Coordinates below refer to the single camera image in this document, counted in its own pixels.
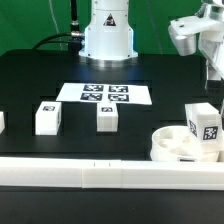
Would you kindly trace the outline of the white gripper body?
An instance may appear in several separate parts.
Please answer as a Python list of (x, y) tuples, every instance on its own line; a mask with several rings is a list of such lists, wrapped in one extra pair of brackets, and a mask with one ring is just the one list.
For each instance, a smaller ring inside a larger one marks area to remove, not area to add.
[(206, 58), (206, 78), (224, 80), (224, 0), (201, 0), (199, 11), (170, 22), (168, 32), (181, 56), (196, 49)]

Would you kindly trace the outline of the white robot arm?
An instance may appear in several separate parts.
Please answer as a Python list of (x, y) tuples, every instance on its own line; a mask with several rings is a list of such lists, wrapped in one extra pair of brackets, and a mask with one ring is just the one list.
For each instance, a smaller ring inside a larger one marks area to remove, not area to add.
[[(206, 58), (207, 79), (224, 80), (224, 0), (201, 0), (193, 16), (170, 22), (169, 36), (181, 56), (199, 49)], [(92, 0), (91, 21), (84, 31), (79, 55), (113, 65), (138, 57), (134, 32), (128, 24), (129, 0)]]

